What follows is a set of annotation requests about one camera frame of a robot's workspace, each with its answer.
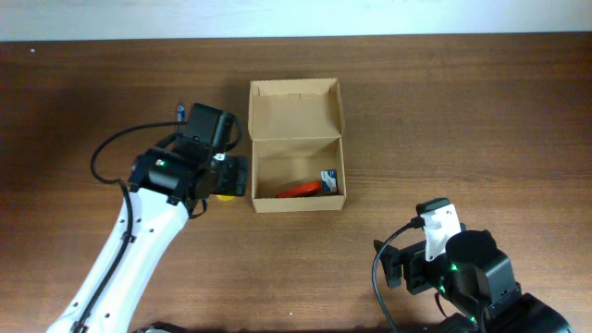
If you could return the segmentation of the white blue staples box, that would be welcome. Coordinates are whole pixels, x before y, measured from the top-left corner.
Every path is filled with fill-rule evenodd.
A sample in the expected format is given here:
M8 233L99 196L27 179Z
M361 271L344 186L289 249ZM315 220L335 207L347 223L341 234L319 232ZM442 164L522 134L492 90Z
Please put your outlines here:
M323 170L321 172L321 181L324 193L335 194L338 192L338 178L335 169Z

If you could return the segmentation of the red stapler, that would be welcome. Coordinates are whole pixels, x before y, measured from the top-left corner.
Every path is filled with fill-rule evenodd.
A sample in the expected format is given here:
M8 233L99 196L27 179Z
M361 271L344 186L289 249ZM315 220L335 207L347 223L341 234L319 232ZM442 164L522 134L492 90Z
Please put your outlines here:
M284 190L276 195L278 199L308 197L318 194L322 190L322 182L313 180Z

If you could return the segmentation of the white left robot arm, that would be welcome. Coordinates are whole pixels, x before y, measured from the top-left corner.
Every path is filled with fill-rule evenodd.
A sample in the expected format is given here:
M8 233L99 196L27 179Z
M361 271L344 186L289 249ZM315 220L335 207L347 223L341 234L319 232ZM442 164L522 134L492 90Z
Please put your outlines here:
M195 104L175 131L114 179L123 203L102 251L51 332L125 332L168 245L202 216L212 195L241 197L249 160L233 156L243 127L235 115Z

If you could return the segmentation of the yellow clear tape roll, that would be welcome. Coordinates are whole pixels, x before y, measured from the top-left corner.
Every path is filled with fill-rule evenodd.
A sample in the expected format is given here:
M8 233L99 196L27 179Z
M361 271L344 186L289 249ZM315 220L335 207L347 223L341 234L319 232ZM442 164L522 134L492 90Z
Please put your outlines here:
M219 201L222 201L222 202L229 202L229 201L231 201L231 200L235 199L236 197L235 197L235 196L229 196L229 195L219 195L219 194L218 194L218 195L216 196L216 198L217 198Z

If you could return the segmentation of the blue ballpoint pen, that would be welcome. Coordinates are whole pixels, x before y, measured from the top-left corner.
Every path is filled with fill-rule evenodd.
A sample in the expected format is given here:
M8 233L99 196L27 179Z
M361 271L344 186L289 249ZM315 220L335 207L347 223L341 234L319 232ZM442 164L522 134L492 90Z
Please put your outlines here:
M178 104L177 106L177 122L179 123L177 126L177 133L183 133L183 127L185 122L185 107L184 104Z

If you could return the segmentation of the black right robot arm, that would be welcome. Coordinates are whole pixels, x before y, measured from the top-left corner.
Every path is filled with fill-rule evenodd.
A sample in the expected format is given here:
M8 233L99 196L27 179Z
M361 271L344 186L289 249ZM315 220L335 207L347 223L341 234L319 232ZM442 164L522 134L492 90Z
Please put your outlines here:
M412 295L435 290L436 302L444 299L457 309L437 332L574 332L561 314L522 292L510 258L487 230L452 236L431 262L425 241L399 250L375 240L374 247L390 288L405 283Z

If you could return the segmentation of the brown cardboard box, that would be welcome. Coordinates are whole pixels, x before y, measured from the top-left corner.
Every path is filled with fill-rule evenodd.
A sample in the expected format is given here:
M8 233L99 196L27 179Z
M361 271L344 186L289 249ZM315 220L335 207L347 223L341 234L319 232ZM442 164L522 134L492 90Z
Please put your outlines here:
M250 84L248 131L252 140L252 201L257 213L334 211L347 187L343 157L345 117L339 81L254 80ZM322 181L333 171L329 191L279 198L284 191Z

